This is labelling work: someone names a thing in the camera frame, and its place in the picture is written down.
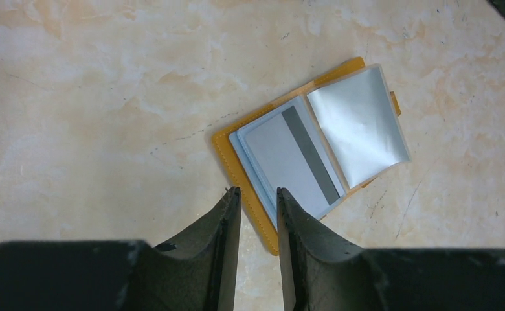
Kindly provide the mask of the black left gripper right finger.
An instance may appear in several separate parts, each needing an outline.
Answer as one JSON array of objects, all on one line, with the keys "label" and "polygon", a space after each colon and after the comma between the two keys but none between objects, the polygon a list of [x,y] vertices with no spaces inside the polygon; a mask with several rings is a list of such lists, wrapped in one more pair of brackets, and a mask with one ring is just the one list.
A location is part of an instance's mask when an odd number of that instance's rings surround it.
[{"label": "black left gripper right finger", "polygon": [[505,249],[362,248],[277,190],[286,310],[505,310]]}]

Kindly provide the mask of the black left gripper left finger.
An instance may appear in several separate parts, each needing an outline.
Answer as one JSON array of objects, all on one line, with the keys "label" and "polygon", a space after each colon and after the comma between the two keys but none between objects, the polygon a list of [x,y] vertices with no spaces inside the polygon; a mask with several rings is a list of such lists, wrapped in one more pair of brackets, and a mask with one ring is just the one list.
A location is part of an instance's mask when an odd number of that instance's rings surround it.
[{"label": "black left gripper left finger", "polygon": [[168,240],[0,243],[0,310],[232,310],[241,191]]}]

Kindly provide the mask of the white card with black stripe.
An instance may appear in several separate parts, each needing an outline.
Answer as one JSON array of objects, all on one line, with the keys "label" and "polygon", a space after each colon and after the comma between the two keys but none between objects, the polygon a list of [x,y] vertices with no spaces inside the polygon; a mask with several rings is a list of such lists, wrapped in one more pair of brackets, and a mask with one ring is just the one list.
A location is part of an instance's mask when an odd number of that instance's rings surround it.
[{"label": "white card with black stripe", "polygon": [[300,97],[238,128],[230,140],[272,223],[279,188],[318,220],[346,195]]}]

